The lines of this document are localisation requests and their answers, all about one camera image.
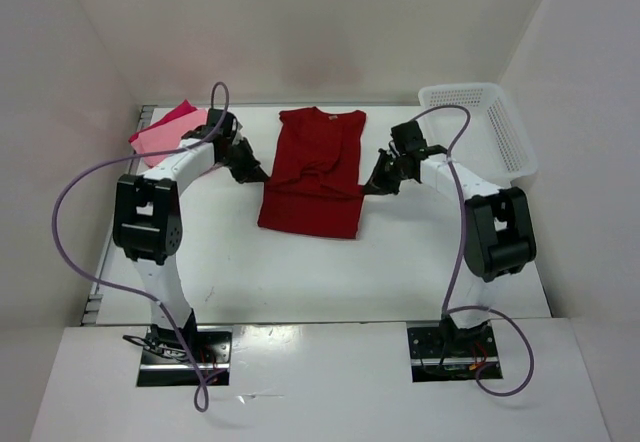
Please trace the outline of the dark red t shirt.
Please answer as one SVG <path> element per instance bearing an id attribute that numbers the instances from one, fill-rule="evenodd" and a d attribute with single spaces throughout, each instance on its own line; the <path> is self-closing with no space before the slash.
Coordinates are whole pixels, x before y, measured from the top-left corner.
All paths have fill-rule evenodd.
<path id="1" fill-rule="evenodd" d="M 308 107 L 282 111 L 279 119 L 282 127 L 258 226 L 354 239 L 364 200 L 359 169 L 366 113 L 330 114 Z"/>

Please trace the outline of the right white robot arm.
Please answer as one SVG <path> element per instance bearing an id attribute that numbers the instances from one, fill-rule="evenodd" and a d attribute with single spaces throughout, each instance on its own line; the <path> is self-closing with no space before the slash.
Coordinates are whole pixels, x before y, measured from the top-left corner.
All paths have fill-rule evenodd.
<path id="1" fill-rule="evenodd" d="M 502 188 L 481 178 L 442 146 L 381 149 L 363 193 L 396 195 L 408 180 L 427 185 L 459 209 L 459 245 L 441 305 L 438 339 L 446 353 L 460 355 L 480 338 L 495 313 L 489 285 L 520 273 L 537 255 L 527 197 L 517 187 Z"/>

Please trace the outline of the magenta t shirt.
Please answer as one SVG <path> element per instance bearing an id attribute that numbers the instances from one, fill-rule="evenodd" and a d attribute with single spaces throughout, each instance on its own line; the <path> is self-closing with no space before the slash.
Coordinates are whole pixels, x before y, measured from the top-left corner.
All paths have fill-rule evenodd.
<path id="1" fill-rule="evenodd" d="M 146 127 L 133 135 L 131 135 L 128 139 L 131 145 L 140 137 L 143 132 L 147 132 L 153 129 L 155 126 L 162 126 L 167 123 L 172 122 L 175 119 L 188 115 L 192 112 L 197 111 L 197 108 L 192 105 L 187 99 L 183 100 L 178 106 L 171 109 L 165 116 L 163 116 L 158 122 L 155 124 L 151 124 L 149 127 Z"/>

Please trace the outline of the light pink t shirt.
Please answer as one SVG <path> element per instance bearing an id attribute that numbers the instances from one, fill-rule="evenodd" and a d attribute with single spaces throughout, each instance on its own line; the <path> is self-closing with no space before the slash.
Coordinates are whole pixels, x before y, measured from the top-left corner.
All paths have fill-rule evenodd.
<path id="1" fill-rule="evenodd" d="M 180 117 L 162 126 L 143 132 L 134 142 L 132 148 L 138 154 L 143 153 L 144 163 L 148 167 L 155 167 L 167 158 L 167 155 L 149 156 L 152 152 L 162 152 L 177 149 L 182 136 L 206 123 L 207 111 L 197 109 L 188 115 Z"/>

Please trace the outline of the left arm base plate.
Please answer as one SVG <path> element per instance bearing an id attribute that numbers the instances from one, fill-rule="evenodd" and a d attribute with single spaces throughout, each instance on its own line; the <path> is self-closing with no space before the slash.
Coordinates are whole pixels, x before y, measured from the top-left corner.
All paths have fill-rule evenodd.
<path id="1" fill-rule="evenodd" d="M 128 336 L 142 348 L 136 386 L 142 388 L 196 387 L 199 379 L 184 350 L 180 347 L 152 348 L 144 338 Z M 200 326 L 196 337 L 194 358 L 208 386 L 227 386 L 230 377 L 232 328 L 230 326 Z"/>

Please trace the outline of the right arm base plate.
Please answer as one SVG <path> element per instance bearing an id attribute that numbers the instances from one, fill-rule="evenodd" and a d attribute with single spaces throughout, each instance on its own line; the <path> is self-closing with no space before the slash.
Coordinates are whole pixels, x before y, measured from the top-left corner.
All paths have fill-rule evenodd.
<path id="1" fill-rule="evenodd" d="M 407 340 L 412 381 L 473 381 L 502 379 L 493 329 L 485 324 L 478 331 L 446 342 L 437 323 L 408 325 Z"/>

